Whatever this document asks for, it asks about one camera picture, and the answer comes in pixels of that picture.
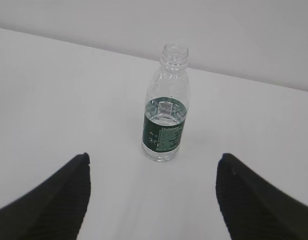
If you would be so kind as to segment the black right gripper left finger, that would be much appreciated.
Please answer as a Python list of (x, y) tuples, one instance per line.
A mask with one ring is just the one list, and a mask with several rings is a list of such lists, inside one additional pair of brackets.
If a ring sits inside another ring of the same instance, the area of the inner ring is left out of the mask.
[(0, 208), (0, 240), (75, 240), (90, 195), (90, 158), (83, 153)]

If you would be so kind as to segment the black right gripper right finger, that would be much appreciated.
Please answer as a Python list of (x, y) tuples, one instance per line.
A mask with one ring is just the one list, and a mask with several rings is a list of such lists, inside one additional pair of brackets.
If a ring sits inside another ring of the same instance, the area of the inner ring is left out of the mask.
[(308, 240), (308, 206), (230, 153), (218, 162), (215, 192), (232, 240)]

